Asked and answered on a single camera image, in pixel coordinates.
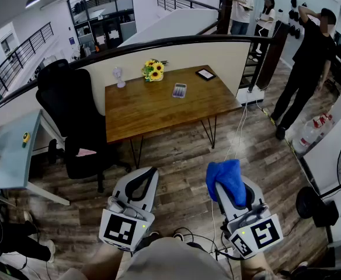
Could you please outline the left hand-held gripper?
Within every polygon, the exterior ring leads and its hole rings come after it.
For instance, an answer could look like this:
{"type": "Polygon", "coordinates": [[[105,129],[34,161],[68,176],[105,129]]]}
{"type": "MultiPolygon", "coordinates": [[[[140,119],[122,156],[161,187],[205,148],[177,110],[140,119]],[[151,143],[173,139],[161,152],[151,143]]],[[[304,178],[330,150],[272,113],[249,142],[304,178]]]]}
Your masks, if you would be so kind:
{"type": "Polygon", "coordinates": [[[124,251],[136,250],[155,219],[150,212],[158,180],[156,167],[144,167],[117,182],[113,197],[108,198],[107,208],[102,212],[99,229],[102,242],[124,251]]]}

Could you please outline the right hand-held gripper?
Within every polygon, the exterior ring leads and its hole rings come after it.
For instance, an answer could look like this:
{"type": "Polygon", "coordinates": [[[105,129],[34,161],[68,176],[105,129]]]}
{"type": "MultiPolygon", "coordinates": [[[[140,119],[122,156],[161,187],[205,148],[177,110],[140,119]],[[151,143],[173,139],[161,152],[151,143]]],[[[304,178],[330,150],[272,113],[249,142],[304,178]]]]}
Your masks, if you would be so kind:
{"type": "Polygon", "coordinates": [[[228,240],[243,259],[251,258],[283,240],[278,216],[271,214],[261,188],[242,176],[246,206],[235,203],[234,196],[219,182],[215,195],[221,213],[228,222],[228,240]]]}

